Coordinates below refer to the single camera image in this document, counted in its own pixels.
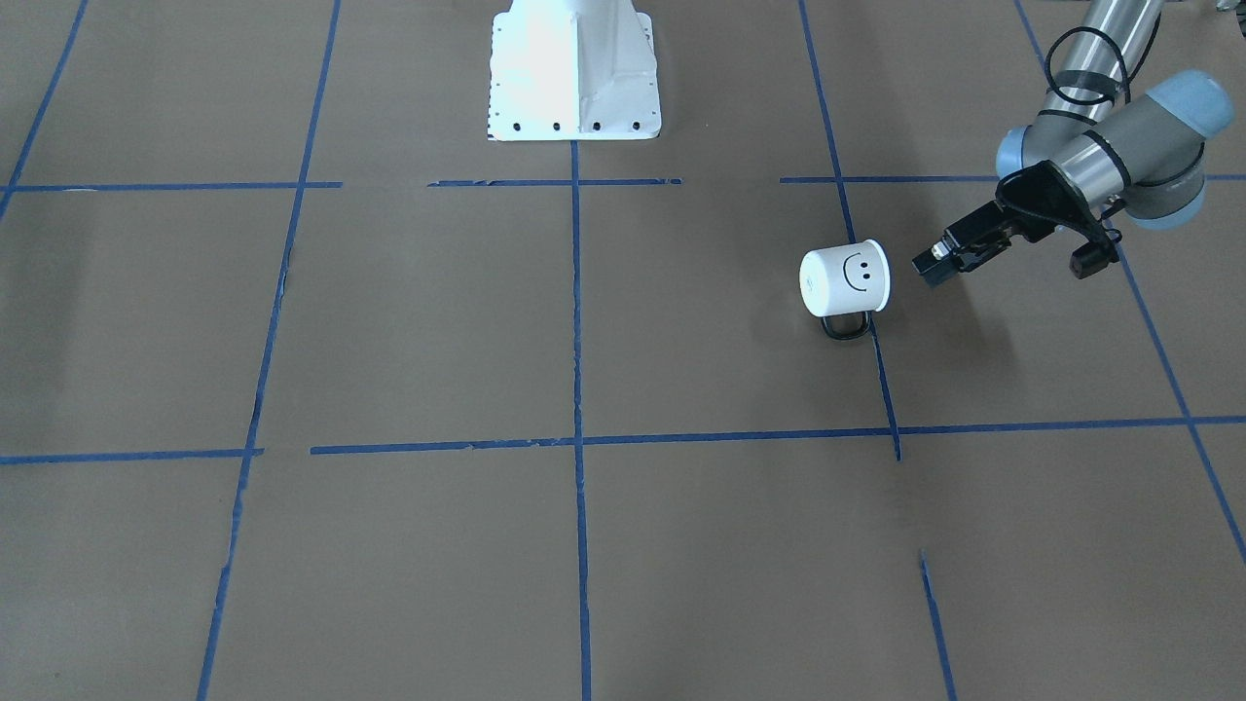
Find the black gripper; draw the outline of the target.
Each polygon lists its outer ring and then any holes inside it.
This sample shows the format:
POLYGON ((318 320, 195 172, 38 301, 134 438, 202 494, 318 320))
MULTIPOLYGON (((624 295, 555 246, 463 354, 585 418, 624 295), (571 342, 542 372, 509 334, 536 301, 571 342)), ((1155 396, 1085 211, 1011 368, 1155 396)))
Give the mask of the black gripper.
POLYGON ((930 288, 978 270, 1022 237, 1040 242, 1064 227, 1087 242, 1106 242, 1106 230, 1085 195, 1054 163, 1028 166, 998 182, 991 203, 953 223, 946 243, 934 242, 912 259, 930 288))

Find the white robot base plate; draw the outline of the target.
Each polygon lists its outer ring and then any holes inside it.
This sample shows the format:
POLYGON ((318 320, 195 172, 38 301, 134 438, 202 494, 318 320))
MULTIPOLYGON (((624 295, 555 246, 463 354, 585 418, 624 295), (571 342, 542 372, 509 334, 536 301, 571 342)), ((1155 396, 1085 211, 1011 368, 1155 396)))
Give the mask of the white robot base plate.
POLYGON ((654 27, 632 1, 513 1, 491 25, 487 137, 654 139, 654 27))

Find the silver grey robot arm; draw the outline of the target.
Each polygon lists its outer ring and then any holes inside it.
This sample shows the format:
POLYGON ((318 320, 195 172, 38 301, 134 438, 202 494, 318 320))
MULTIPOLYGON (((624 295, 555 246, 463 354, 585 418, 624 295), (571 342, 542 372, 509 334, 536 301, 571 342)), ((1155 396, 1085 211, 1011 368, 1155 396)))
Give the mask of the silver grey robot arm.
POLYGON ((1019 237, 1037 243, 1059 228, 1082 235, 1072 274, 1085 279, 1118 261, 1106 218, 1125 213, 1150 230, 1182 227, 1205 200, 1202 154, 1234 121, 1224 86, 1184 70, 1146 92, 1134 80, 1163 19, 1160 1, 1094 1, 1060 36, 1062 66, 1043 66, 1045 98, 1030 125, 1011 129, 996 154, 994 195, 947 227, 913 258, 926 284, 969 274, 1019 237))

